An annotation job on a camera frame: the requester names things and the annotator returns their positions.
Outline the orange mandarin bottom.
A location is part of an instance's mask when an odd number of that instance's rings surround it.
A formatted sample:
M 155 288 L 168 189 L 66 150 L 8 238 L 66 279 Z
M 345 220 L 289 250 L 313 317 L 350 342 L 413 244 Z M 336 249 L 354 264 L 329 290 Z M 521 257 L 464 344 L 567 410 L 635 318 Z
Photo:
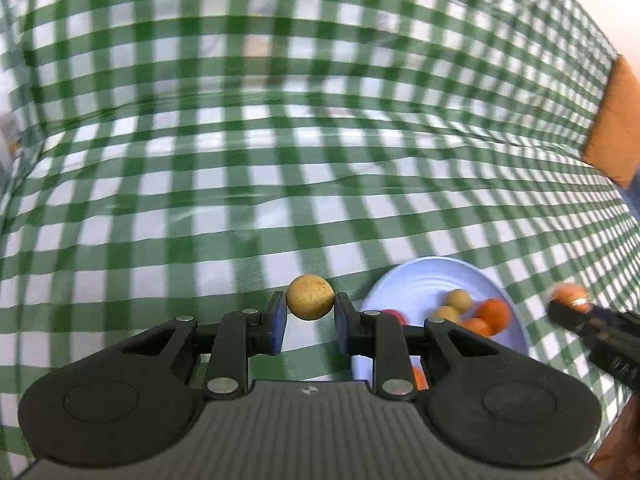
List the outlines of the orange mandarin bottom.
M 492 335 L 491 326 L 481 318 L 467 318 L 461 322 L 461 326 L 483 337 Z

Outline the orange cushion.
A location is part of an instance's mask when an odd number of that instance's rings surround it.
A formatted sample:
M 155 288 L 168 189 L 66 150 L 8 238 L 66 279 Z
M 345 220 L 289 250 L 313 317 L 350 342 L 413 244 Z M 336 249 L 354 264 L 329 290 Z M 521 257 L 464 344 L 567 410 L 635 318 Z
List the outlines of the orange cushion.
M 639 79 L 620 54 L 608 78 L 582 160 L 623 190 L 629 190 L 639 169 L 639 140 Z

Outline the small yellow fruit bottom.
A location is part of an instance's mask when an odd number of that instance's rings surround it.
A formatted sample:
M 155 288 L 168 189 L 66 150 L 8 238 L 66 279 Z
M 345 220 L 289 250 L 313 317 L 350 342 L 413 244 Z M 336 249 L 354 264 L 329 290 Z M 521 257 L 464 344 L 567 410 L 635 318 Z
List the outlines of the small yellow fruit bottom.
M 465 314 L 473 309 L 475 302 L 465 289 L 458 288 L 448 292 L 445 304 L 447 307 L 452 307 L 458 313 Z

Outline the red tomato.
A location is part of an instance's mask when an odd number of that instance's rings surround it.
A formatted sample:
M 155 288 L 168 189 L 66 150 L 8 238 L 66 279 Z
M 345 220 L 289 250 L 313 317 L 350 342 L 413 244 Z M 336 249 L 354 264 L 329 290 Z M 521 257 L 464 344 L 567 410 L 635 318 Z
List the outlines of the red tomato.
M 419 390 L 426 390 L 428 388 L 428 382 L 424 371 L 422 370 L 422 367 L 414 366 L 412 368 L 412 371 L 414 380 L 416 381 L 416 388 L 418 388 Z
M 405 317 L 405 315 L 403 315 L 401 312 L 395 310 L 395 309 L 384 309 L 382 310 L 382 313 L 391 315 L 393 318 L 396 318 L 396 320 L 402 325 L 402 326 L 407 326 L 409 324 L 408 318 Z

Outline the small yellow fruit top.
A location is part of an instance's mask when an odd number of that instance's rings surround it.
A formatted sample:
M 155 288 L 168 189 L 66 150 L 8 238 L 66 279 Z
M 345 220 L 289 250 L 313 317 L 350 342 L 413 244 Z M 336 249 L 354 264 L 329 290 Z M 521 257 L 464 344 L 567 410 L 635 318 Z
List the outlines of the small yellow fruit top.
M 296 318 L 315 321 L 325 316 L 334 305 L 335 292 L 321 276 L 304 274 L 288 285 L 286 304 Z

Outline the orange top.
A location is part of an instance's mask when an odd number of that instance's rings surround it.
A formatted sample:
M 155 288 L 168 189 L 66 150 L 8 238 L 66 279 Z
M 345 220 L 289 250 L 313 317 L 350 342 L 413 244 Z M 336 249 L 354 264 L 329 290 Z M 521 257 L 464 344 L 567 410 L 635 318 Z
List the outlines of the orange top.
M 588 313 L 592 310 L 587 289 L 577 283 L 565 282 L 556 285 L 552 299 L 577 312 Z

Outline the orange mandarin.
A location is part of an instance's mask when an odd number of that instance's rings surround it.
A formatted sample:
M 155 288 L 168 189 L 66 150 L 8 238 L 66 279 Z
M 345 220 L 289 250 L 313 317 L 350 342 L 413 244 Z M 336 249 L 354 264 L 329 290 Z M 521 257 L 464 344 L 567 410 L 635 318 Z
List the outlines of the orange mandarin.
M 492 335 L 491 326 L 481 318 L 467 318 L 461 322 L 461 326 L 483 337 Z
M 477 308 L 476 316 L 488 325 L 493 335 L 501 333 L 511 323 L 511 309 L 505 301 L 499 298 L 490 298 L 484 301 Z

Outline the blue round plate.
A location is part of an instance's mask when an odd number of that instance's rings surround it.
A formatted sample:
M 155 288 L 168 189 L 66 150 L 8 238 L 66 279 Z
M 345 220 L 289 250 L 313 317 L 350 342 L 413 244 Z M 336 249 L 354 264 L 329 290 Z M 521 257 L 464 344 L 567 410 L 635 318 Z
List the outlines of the blue round plate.
M 472 299 L 472 307 L 460 314 L 460 320 L 475 318 L 478 308 L 488 300 L 499 299 L 506 304 L 511 311 L 510 324 L 492 339 L 521 354 L 528 353 L 528 336 L 498 278 L 462 260 L 421 257 L 395 266 L 373 285 L 360 309 L 393 310 L 409 325 L 421 326 L 456 289 L 465 290 Z

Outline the green white checkered cloth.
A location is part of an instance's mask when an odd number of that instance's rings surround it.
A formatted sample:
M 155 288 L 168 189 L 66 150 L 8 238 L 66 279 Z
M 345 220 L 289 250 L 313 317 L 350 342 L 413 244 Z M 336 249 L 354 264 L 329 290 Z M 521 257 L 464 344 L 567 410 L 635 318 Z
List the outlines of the green white checkered cloth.
M 49 370 L 425 256 L 505 290 L 606 436 L 630 393 L 544 302 L 639 305 L 638 220 L 582 160 L 616 56 L 576 0 L 1 0 L 2 477 Z

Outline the small yellow fruit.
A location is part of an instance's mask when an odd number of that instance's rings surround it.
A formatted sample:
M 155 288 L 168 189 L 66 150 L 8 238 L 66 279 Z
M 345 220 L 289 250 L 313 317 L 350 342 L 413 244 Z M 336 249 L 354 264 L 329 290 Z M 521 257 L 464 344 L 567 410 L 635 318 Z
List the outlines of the small yellow fruit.
M 446 320 L 454 324 L 459 324 L 460 312 L 454 307 L 442 306 L 431 315 L 431 318 L 434 318 L 434 320 Z
M 325 316 L 334 305 L 335 292 L 321 276 L 304 274 L 288 285 L 286 304 L 296 318 L 315 321 Z
M 465 314 L 473 309 L 475 302 L 465 289 L 458 288 L 448 292 L 445 304 L 447 307 L 452 307 L 458 313 Z

